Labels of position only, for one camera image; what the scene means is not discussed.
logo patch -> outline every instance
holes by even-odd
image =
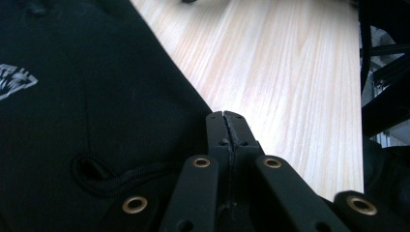
[[[38,80],[24,68],[0,64],[0,101],[21,89],[37,84]]]

wooden surface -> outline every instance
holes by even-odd
[[[363,191],[357,12],[339,0],[132,0],[214,111],[321,196]]]

black nylon material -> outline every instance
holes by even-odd
[[[365,194],[408,222],[410,217],[410,148],[390,147],[363,137]]]
[[[114,199],[81,188],[72,159],[182,161],[211,110],[128,1],[44,5],[0,2],[0,64],[38,79],[0,101],[0,215],[12,231],[93,231]]]

light wood grain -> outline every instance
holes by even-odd
[[[321,196],[363,191],[357,13],[339,0],[132,0],[214,111]]]

brass grommet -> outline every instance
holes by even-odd
[[[377,214],[377,209],[373,204],[357,196],[348,197],[347,205],[363,215],[374,216]]]
[[[280,168],[281,167],[281,162],[277,159],[272,159],[272,158],[267,158],[263,160],[263,163],[271,168]]]
[[[193,161],[193,165],[195,167],[201,167],[202,168],[202,167],[207,167],[210,164],[211,164],[211,162],[208,159],[204,159],[204,158],[198,158],[198,159],[195,159]]]
[[[136,207],[132,207],[130,204],[134,201],[140,202],[140,204]],[[123,211],[129,215],[134,215],[142,212],[147,208],[148,206],[148,201],[145,197],[143,196],[132,196],[129,197],[123,204]]]

